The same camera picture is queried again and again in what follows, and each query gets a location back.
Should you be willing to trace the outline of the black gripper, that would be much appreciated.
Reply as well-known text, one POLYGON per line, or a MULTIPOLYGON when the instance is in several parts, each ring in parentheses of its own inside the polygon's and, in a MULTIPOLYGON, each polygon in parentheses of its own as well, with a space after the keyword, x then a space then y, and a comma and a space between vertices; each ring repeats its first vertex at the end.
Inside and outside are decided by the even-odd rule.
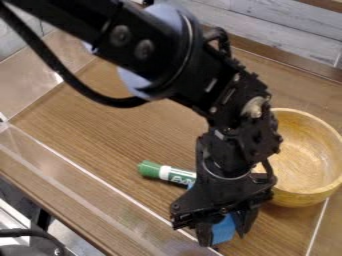
POLYGON ((190 190, 172 203, 173 228, 196 229, 202 247, 213 245, 213 225, 226 214, 233 215, 241 238, 250 232, 258 217, 260 207, 273 198, 277 183, 269 161, 262 162, 264 172, 250 168, 241 174, 224 176, 217 166, 208 161, 198 165, 197 181, 190 190))

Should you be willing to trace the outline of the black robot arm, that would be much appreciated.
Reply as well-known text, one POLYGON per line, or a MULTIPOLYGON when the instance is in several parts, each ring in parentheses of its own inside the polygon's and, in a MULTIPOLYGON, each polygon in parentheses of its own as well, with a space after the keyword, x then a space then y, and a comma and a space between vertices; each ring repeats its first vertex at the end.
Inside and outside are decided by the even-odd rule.
POLYGON ((172 223, 193 229, 204 247, 221 243, 225 222, 246 235, 277 183, 273 170, 253 169, 269 167, 284 137, 268 86, 233 57, 228 32, 204 30, 182 7, 162 3, 139 9, 126 0, 0 0, 0 19, 93 101, 127 109, 170 99, 206 119, 209 130, 197 139, 197 179, 172 203, 172 223), (129 97, 106 96, 77 78, 18 10, 81 39, 94 55, 117 64, 129 97))

